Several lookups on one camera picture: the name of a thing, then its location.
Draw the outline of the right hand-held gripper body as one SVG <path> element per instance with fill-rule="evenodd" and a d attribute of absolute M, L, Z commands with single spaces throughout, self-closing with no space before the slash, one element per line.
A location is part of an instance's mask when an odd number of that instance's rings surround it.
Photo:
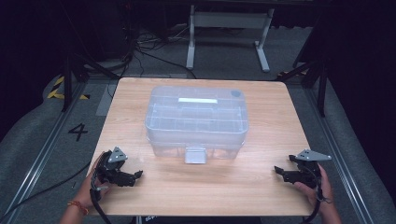
<path fill-rule="evenodd" d="M 297 154 L 296 157 L 300 160 L 300 162 L 295 163 L 302 175 L 299 182 L 302 182 L 311 189 L 314 189 L 318 186 L 321 179 L 318 163 L 320 161 L 330 161 L 332 157 L 311 149 L 304 149 L 302 152 Z"/>

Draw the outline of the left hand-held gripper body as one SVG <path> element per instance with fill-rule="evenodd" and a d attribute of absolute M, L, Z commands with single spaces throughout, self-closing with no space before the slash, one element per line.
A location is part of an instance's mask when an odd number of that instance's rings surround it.
<path fill-rule="evenodd" d="M 122 177 L 130 177 L 132 174 L 124 173 L 120 170 L 122 165 L 128 159 L 128 156 L 119 148 L 114 147 L 103 153 L 97 163 L 93 173 L 93 185 L 96 181 L 101 183 L 111 183 L 119 186 Z"/>

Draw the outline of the clear plastic storage box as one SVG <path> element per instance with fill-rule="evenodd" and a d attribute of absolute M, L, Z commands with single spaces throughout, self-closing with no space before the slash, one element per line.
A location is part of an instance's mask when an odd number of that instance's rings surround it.
<path fill-rule="evenodd" d="M 151 91 L 145 126 L 158 157 L 192 164 L 233 160 L 248 133 L 246 98 L 238 89 L 158 86 Z"/>

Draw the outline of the person's right hand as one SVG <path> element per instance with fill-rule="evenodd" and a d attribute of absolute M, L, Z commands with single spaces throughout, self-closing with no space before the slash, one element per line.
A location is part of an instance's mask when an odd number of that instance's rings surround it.
<path fill-rule="evenodd" d="M 319 208 L 319 213 L 321 215 L 325 213 L 330 213 L 331 211 L 335 211 L 335 204 L 333 202 L 333 193 L 332 193 L 332 185 L 329 181 L 329 177 L 327 176 L 326 171 L 324 168 L 319 165 L 319 170 L 321 173 L 321 189 L 322 189 L 322 196 L 324 197 L 325 201 L 321 203 Z M 309 188 L 307 185 L 301 182 L 295 182 L 293 184 L 297 190 L 299 190 L 303 195 L 305 195 L 312 206 L 316 204 L 317 201 L 317 194 L 316 192 Z"/>

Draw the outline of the person's left hand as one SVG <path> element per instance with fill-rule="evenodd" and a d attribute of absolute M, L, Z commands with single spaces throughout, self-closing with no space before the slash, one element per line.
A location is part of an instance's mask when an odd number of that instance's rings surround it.
<path fill-rule="evenodd" d="M 86 176 L 84 181 L 82 182 L 82 184 L 78 190 L 78 193 L 73 198 L 73 202 L 79 202 L 79 204 L 84 208 L 92 207 L 92 199 L 91 199 L 90 189 L 91 189 L 91 184 L 92 184 L 92 175 L 94 173 L 94 169 L 98 162 L 99 162 L 99 160 L 95 161 L 95 163 L 92 166 L 92 169 L 90 170 L 90 172 L 88 173 L 88 175 Z M 100 191 L 101 198 L 103 198 L 109 192 L 110 188 L 112 187 L 111 184 L 101 183 L 100 181 L 96 181 L 95 185 L 97 187 L 102 188 L 102 190 Z"/>

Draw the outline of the black tripod stand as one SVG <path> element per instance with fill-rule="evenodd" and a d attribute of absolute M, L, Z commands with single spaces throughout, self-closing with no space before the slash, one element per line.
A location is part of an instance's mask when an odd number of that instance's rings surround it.
<path fill-rule="evenodd" d="M 281 72 L 276 81 L 284 82 L 292 77 L 305 73 L 301 85 L 306 89 L 311 89 L 318 82 L 317 107 L 319 114 L 324 117 L 325 94 L 327 87 L 328 69 L 324 61 L 313 61 L 304 63 L 289 72 Z"/>
<path fill-rule="evenodd" d="M 94 70 L 105 75 L 106 77 L 109 77 L 112 80 L 120 79 L 120 76 L 117 76 L 107 68 L 104 68 L 99 63 L 94 62 L 85 56 L 76 53 L 69 53 L 64 60 L 64 70 L 63 70 L 64 106 L 62 109 L 63 112 L 65 112 L 73 102 L 72 76 L 75 76 L 78 82 L 86 82 L 89 79 L 88 72 L 84 67 L 85 64 L 89 65 Z"/>

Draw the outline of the grey metal stand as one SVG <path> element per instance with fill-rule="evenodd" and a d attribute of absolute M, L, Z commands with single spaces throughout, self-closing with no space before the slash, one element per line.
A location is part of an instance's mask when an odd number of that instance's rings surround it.
<path fill-rule="evenodd" d="M 263 49 L 266 37 L 275 10 L 270 8 L 265 13 L 240 13 L 240 12 L 201 12 L 196 11 L 195 6 L 191 6 L 189 19 L 190 40 L 187 52 L 186 67 L 194 67 L 195 55 L 195 28 L 237 28 L 237 29 L 261 29 L 262 36 L 254 42 L 259 62 L 264 73 L 270 71 L 269 64 Z"/>

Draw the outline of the metal floor rail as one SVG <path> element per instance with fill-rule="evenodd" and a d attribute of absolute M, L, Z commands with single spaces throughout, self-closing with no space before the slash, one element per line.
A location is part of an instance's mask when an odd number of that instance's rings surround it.
<path fill-rule="evenodd" d="M 357 214 L 360 223 L 374 224 L 372 216 L 370 215 L 366 203 L 361 196 L 361 192 L 356 184 L 356 181 L 347 167 L 347 163 L 341 153 L 340 147 L 336 143 L 332 130 L 326 118 L 322 117 L 318 110 L 315 93 L 310 89 L 304 89 L 304 94 L 311 108 L 314 110 L 319 126 L 324 133 L 328 145 L 330 146 L 333 163 L 338 174 L 340 175 L 341 181 L 344 185 L 344 188 L 346 189 L 346 194 L 355 210 L 355 213 Z"/>
<path fill-rule="evenodd" d="M 66 120 L 68 119 L 71 111 L 75 107 L 77 103 L 77 99 L 84 92 L 86 88 L 86 83 L 78 83 L 76 87 L 71 91 L 71 96 L 69 99 L 71 102 L 69 103 L 69 107 L 61 112 L 54 126 L 52 127 L 44 145 L 38 151 L 38 154 L 35 157 L 35 160 L 29 170 L 27 171 L 18 191 L 16 192 L 13 200 L 11 201 L 9 207 L 5 214 L 0 217 L 0 224 L 12 224 L 14 219 L 18 216 L 20 212 L 20 206 L 27 202 L 29 199 L 32 199 L 31 192 L 35 186 L 36 181 L 40 177 L 49 157 L 52 153 L 56 141 L 59 138 L 60 131 L 64 127 Z"/>

